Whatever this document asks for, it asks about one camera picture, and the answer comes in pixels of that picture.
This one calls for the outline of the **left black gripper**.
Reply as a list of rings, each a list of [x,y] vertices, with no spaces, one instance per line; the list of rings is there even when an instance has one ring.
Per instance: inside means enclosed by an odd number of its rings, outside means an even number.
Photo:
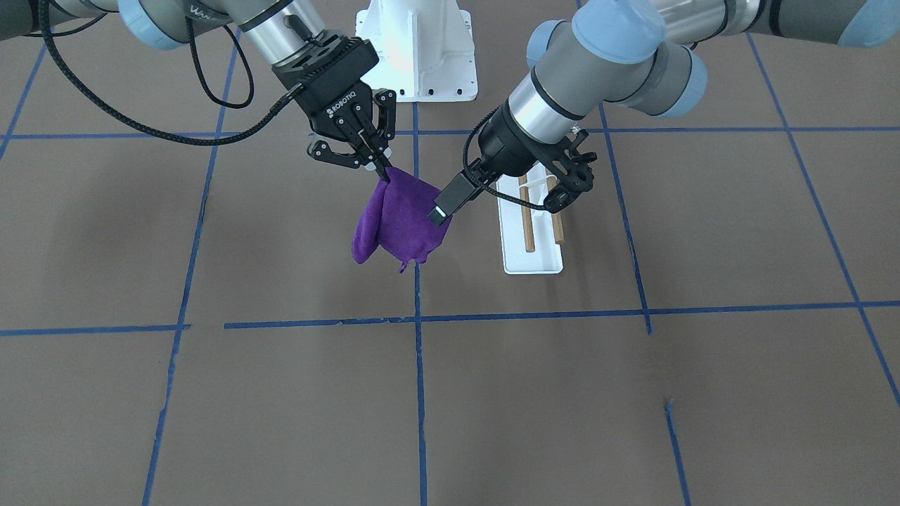
[[[472,140],[477,141],[481,156],[470,162],[468,151]],[[537,163],[537,157],[529,150],[531,144],[533,140],[517,125],[509,106],[498,106],[466,138],[464,172],[457,173],[438,193],[430,221],[436,226],[450,221],[460,208],[482,192],[479,183],[493,183],[501,175],[526,175]]]

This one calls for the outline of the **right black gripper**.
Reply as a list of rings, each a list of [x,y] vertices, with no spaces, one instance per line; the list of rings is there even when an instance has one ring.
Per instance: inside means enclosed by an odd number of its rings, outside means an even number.
[[[285,89],[295,90],[293,99],[315,134],[353,141],[350,153],[335,153],[328,141],[315,138],[307,154],[313,160],[345,169],[373,171],[389,183],[397,94],[391,89],[373,90],[362,81],[379,63],[369,39],[328,35],[324,42],[322,47],[309,45],[291,61],[272,66]]]

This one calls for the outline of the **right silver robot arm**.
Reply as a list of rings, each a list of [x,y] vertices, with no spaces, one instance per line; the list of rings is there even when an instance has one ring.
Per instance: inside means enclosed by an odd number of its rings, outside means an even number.
[[[188,46],[196,37],[239,29],[256,47],[283,84],[285,93],[260,121],[240,134],[203,140],[154,129],[129,118],[88,89],[65,64],[57,49],[64,32],[56,26],[84,20],[90,27],[118,14],[132,35],[157,49]],[[224,146],[243,141],[266,127],[294,102],[309,120],[313,134],[308,154],[315,160],[348,169],[367,169],[389,181],[395,137],[397,95],[373,90],[363,77],[379,61],[367,39],[329,29],[309,1],[4,1],[2,39],[36,37],[79,92],[116,121],[142,134],[192,146]]]

